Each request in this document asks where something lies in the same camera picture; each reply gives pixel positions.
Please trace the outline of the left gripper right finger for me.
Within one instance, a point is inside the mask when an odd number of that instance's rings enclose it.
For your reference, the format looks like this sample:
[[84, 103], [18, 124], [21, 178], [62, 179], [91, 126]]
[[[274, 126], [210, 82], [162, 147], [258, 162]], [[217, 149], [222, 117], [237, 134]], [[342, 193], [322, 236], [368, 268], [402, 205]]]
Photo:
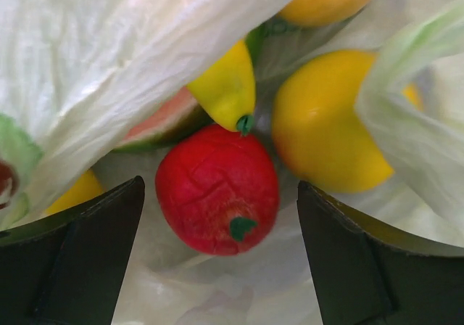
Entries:
[[297, 209], [324, 324], [463, 322], [461, 247], [397, 229], [305, 181]]

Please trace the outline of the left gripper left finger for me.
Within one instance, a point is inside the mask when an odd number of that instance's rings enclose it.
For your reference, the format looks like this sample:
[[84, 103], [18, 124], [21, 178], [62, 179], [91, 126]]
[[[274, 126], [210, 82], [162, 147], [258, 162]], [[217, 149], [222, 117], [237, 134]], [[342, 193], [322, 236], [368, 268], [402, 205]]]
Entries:
[[1, 232], [1, 324], [111, 324], [145, 198], [140, 176]]

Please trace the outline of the yellow toy fruit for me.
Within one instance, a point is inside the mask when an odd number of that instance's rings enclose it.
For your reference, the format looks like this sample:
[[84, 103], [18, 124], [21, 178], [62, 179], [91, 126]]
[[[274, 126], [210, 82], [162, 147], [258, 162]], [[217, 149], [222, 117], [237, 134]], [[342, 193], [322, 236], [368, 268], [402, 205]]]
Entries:
[[356, 193], [394, 175], [354, 109], [376, 57], [355, 49], [322, 54], [281, 85], [273, 102], [271, 135], [296, 177], [326, 192]]

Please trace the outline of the red toy fruit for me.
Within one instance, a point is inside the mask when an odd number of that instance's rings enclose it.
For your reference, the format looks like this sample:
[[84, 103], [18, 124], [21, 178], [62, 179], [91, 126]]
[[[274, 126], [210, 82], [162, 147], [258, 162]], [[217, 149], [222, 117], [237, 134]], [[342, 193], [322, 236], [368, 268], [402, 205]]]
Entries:
[[275, 225], [278, 177], [264, 146], [251, 134], [204, 127], [167, 153], [154, 184], [168, 225], [199, 252], [247, 252]]

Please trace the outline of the green plastic bag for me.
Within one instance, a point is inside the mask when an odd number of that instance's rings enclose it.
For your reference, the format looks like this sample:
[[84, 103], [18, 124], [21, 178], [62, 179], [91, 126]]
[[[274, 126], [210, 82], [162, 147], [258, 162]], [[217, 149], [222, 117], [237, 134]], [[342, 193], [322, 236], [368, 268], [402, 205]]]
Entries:
[[184, 246], [162, 217], [150, 178], [163, 152], [111, 153], [130, 127], [265, 23], [256, 117], [265, 145], [275, 91], [294, 70], [337, 49], [379, 50], [357, 108], [396, 173], [369, 192], [326, 194], [463, 249], [463, 0], [373, 0], [320, 30], [274, 20], [288, 1], [1, 0], [1, 167], [19, 179], [18, 192], [1, 192], [1, 232], [46, 218], [89, 169], [104, 194], [140, 176], [144, 206], [111, 324], [324, 324], [299, 222], [300, 182], [280, 160], [273, 232], [249, 252], [215, 257]]

